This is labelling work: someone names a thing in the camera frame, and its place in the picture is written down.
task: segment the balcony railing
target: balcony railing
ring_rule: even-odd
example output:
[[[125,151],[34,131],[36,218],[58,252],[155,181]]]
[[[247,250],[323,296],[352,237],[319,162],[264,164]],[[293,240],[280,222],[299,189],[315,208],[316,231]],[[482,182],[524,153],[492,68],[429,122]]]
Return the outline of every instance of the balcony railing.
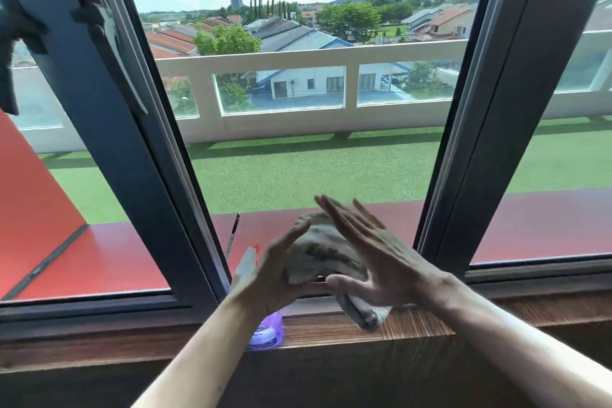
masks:
[[[454,68],[436,71],[436,81],[447,85],[446,93],[440,98],[431,97],[431,94],[420,98],[405,93],[394,84],[389,85],[388,78],[407,74],[413,62],[460,62],[466,43],[467,40],[445,40],[296,52],[195,56],[157,60],[157,66],[163,78],[189,78],[197,113],[177,117],[187,143],[418,128],[445,124],[450,105],[448,91],[452,91],[458,72]],[[612,114],[610,48],[612,31],[583,34],[568,67],[570,70],[573,62],[578,63],[580,74],[574,76],[579,78],[573,83],[569,81],[568,90],[562,90],[563,80],[560,82],[544,118]],[[594,66],[580,66],[581,59],[590,55],[598,58]],[[300,78],[294,81],[295,87],[301,88],[300,91],[291,89],[294,86],[291,80],[285,81],[284,89],[282,84],[278,87],[272,85],[274,72],[279,75],[278,72],[284,71],[292,71],[285,74],[287,78]],[[227,76],[232,73],[238,74],[241,79],[249,76],[254,81],[269,81],[258,86],[264,91],[263,103],[267,105],[227,109],[220,98],[214,75]],[[84,149],[40,71],[37,68],[15,68],[13,74],[22,112],[35,112],[49,118],[33,121],[31,126],[25,125],[24,118],[15,120],[33,148],[38,152]],[[325,76],[332,80],[326,83]],[[343,81],[334,77],[343,77]],[[310,86],[315,84],[323,86],[313,87],[316,93],[311,93]],[[360,85],[364,84],[368,85],[369,90],[360,90]],[[251,92],[250,101],[257,99],[256,94],[257,90]]]

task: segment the cloth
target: cloth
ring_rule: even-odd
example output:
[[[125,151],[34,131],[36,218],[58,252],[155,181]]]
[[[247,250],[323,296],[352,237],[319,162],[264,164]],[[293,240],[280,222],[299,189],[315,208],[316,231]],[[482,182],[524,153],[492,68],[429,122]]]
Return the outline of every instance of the cloth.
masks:
[[[368,272],[360,254],[338,232],[329,215],[324,211],[309,213],[300,216],[296,224],[307,219],[311,223],[308,231],[289,247],[289,283],[300,284],[333,273],[367,280]],[[342,311],[366,331],[378,329],[391,311],[390,306],[372,306],[356,296],[338,294],[336,300]]]

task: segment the window sill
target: window sill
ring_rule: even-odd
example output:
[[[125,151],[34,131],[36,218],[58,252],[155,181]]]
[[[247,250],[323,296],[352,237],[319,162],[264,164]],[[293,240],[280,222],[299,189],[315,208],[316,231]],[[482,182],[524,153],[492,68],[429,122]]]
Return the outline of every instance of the window sill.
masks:
[[[612,322],[612,291],[515,296],[496,302],[533,326],[552,328]],[[421,339],[453,335],[431,313],[410,307],[394,311],[374,333],[364,333],[343,314],[291,316],[284,319],[279,350]],[[199,325],[114,331],[65,338],[0,343],[0,374],[41,369],[170,360]]]

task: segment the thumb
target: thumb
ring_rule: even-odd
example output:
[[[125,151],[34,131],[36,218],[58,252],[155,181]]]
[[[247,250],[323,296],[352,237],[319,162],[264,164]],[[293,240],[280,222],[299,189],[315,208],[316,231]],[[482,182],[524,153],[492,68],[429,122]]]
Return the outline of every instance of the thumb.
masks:
[[[356,280],[344,274],[330,274],[326,277],[325,283],[336,292],[358,296],[366,302],[373,292],[371,283]]]

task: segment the green turf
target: green turf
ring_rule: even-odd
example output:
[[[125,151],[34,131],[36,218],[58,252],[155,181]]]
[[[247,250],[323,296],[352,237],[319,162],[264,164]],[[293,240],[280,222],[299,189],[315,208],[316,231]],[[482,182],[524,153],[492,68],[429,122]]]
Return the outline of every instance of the green turf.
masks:
[[[192,144],[211,213],[312,207],[314,194],[363,202],[425,197],[442,129],[401,129]],[[89,223],[125,212],[87,152],[41,155]],[[612,120],[543,122],[509,192],[612,186]]]

